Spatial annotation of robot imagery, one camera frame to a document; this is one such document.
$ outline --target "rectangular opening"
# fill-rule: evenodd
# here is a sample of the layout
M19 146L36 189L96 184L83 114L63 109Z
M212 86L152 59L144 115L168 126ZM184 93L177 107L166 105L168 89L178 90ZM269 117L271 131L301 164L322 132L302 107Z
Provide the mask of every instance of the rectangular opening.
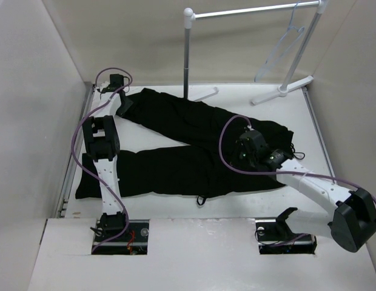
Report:
M261 255L315 254L316 236L292 233L288 226L275 218L255 220L255 239Z
M148 238L149 220L132 220L123 235L101 244L92 255L146 255ZM106 238L94 235L92 247L104 239Z

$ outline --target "white panel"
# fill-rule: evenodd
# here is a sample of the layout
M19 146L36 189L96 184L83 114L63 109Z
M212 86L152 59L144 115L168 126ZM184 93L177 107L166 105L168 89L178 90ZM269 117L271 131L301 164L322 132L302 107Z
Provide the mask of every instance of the white panel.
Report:
M314 77L311 100L336 174L376 196L376 0L357 1ZM376 266L376 234L369 249Z
M253 219L153 219L146 256L90 255L94 219L50 219L29 291L376 291L364 247L259 255Z
M40 0L0 6L0 291L25 290L85 88Z
M292 2L297 0L44 0L84 80L93 81L97 72L110 64L133 72L140 85L182 83L186 7L205 13ZM295 79L314 72L354 2L329 3ZM315 11L296 11L294 25L308 26ZM193 23L192 81L252 82L285 33L290 14L270 12ZM294 36L290 34L282 49ZM297 48L263 81L281 82Z
M306 153L306 158L302 164L316 173L328 174L323 151L301 90L293 91L285 98L277 98L258 106L250 106L250 98L255 94L273 90L275 86L249 84L195 85L191 86L191 93L204 92L213 86L217 86L220 92L216 96L206 99L206 103L257 119L273 120L287 126L295 132L295 148ZM176 96L181 96L183 92L181 86L151 88ZM140 90L141 87L133 87L130 92L135 93ZM121 149L138 152L158 147L182 145L180 142L173 141L117 116L115 122L121 141ZM65 217L99 218L102 207L100 199L75 200L75 192L80 177L81 169L77 168ZM183 197L156 195L154 193L124 198L123 202L131 219L277 216L286 208L292 206L308 211L323 211L320 206L290 187L260 193L231 193L208 199L204 207L196 205L195 196Z

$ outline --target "white table surface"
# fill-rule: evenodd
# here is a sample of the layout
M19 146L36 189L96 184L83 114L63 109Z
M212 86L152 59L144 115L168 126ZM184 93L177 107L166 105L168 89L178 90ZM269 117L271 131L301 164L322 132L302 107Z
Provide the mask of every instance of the white table surface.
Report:
M303 165L316 173L329 174L323 150L315 131L307 103L301 89L258 106L249 105L251 97L273 90L275 85L262 84L211 84L190 86L190 92L205 92L217 86L219 93L204 102L228 111L261 120L273 120L294 131L294 144L297 151L304 152ZM139 92L143 87L132 87L130 93ZM159 92L182 96L182 86L149 87ZM115 117L121 149L138 152L158 147L181 146L180 142L161 136L159 133ZM72 185L66 218L99 218L100 199L75 199L80 182L81 170L78 167ZM204 207L196 205L194 196L158 195L154 193L124 198L130 219L150 218L237 218L277 216L288 207L298 207L307 211L323 211L296 190L285 187L279 190L250 193L230 193L208 199Z
M90 255L96 219L50 219L29 291L376 291L367 248L260 255L253 219L151 219L148 255Z

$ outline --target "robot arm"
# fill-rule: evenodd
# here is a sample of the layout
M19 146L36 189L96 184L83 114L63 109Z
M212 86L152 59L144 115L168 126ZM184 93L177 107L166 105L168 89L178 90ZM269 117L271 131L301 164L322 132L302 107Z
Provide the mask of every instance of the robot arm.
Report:
M282 172L270 177L296 189L325 210L326 213L312 213L287 209L277 221L284 222L292 233L332 238L342 248L356 252L376 232L376 209L369 192L362 188L352 191L327 179L309 176L313 173L283 151L271 152L256 130L241 135L240 145L242 155L238 156L245 156L251 167L260 172Z
M122 90L112 98L111 95L123 86L124 78L122 75L110 75L110 85L102 90L99 104L105 104L111 99L110 103L89 117L82 126L86 152L93 159L98 176L108 185L106 187L99 182L102 217L97 229L93 229L98 235L106 238L116 234L117 230L124 229L127 219L121 203L111 194L112 190L121 199L116 172L120 144L113 117L124 102L125 93Z

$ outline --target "black pants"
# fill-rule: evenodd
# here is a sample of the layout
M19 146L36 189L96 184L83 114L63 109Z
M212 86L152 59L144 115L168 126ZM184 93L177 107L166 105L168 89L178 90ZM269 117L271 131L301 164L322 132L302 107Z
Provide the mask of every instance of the black pants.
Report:
M234 113L150 89L129 97L134 103L123 118L189 145L138 153L120 151L117 171L122 197L155 192L210 198L282 186L267 176L237 174L222 164L218 141L221 130ZM250 121L272 150L292 153L293 132L273 121L253 118ZM235 141L245 127L246 121L238 118L227 128L222 146L226 160L230 159ZM82 163L96 174L86 154L82 156ZM76 198L86 197L101 197L101 191L99 182L83 172Z

